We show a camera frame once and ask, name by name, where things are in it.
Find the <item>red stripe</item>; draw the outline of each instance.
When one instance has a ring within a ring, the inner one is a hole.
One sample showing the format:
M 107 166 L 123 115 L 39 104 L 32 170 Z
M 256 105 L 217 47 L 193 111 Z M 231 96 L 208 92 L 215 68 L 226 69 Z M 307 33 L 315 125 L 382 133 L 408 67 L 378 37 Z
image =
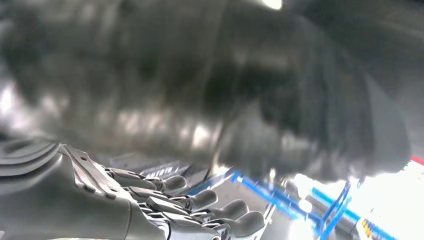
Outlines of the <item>red stripe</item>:
M 424 159 L 419 156 L 412 155 L 411 160 L 421 165 L 424 165 Z

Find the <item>blue metal rack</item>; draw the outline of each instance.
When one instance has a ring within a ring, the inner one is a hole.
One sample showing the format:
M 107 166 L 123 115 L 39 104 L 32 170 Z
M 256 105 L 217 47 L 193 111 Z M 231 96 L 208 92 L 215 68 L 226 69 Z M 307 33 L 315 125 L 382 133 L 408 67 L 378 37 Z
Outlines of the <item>blue metal rack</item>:
M 352 191 L 350 191 L 352 184 L 348 181 L 346 182 L 343 190 L 336 200 L 331 199 L 316 188 L 312 189 L 312 196 L 329 206 L 323 216 L 318 216 L 316 214 L 304 211 L 300 208 L 299 203 L 296 200 L 292 199 L 286 193 L 281 192 L 278 188 L 274 188 L 272 185 L 266 184 L 264 182 L 253 181 L 250 178 L 243 176 L 241 172 L 235 171 L 233 169 L 230 169 L 222 175 L 210 177 L 205 181 L 196 184 L 186 193 L 189 195 L 195 195 L 203 190 L 213 189 L 229 178 L 231 178 L 232 182 L 240 182 L 255 194 L 266 200 L 270 206 L 275 206 L 278 210 L 285 213 L 290 218 L 295 220 L 308 220 L 311 223 L 313 231 L 320 240 L 326 240 L 329 237 L 330 233 L 333 231 L 343 216 L 350 218 L 354 223 L 359 221 L 361 218 L 356 213 L 347 209 L 347 206 L 352 199 Z M 360 181 L 358 185 L 353 187 L 358 188 L 361 183 L 362 182 Z M 373 226 L 373 233 L 380 237 L 380 239 L 396 240 L 394 237 L 384 232 L 375 224 L 370 224 Z
M 269 185 L 261 182 L 254 182 L 244 177 L 240 172 L 234 173 L 232 181 L 242 183 L 270 204 L 275 205 L 280 211 L 284 212 L 292 219 L 309 220 L 312 223 L 312 229 L 321 240 L 326 240 L 329 237 L 351 200 L 349 194 L 351 184 L 347 182 L 337 200 L 330 205 L 322 217 L 319 217 L 316 214 L 301 209 L 297 201 L 281 192 L 279 189 L 270 188 Z

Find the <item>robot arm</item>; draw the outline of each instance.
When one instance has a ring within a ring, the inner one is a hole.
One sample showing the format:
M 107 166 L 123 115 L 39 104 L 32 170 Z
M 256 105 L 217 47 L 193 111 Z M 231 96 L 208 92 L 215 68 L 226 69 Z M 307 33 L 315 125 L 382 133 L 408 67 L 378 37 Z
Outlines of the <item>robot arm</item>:
M 210 190 L 172 197 L 130 186 L 148 178 L 107 169 L 68 145 L 21 140 L 2 150 L 2 240 L 250 240 L 265 226 L 243 201 L 207 210 L 218 200 Z

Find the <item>robotic hand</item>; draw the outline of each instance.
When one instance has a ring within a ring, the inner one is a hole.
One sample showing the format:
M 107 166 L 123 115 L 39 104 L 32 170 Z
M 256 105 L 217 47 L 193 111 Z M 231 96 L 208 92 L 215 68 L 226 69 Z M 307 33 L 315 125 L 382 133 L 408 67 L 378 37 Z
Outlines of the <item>robotic hand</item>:
M 2 240 L 253 240 L 265 227 L 241 200 L 208 209 L 213 191 L 172 197 L 135 187 L 152 179 L 105 168 L 68 145 L 17 140 L 1 149 Z

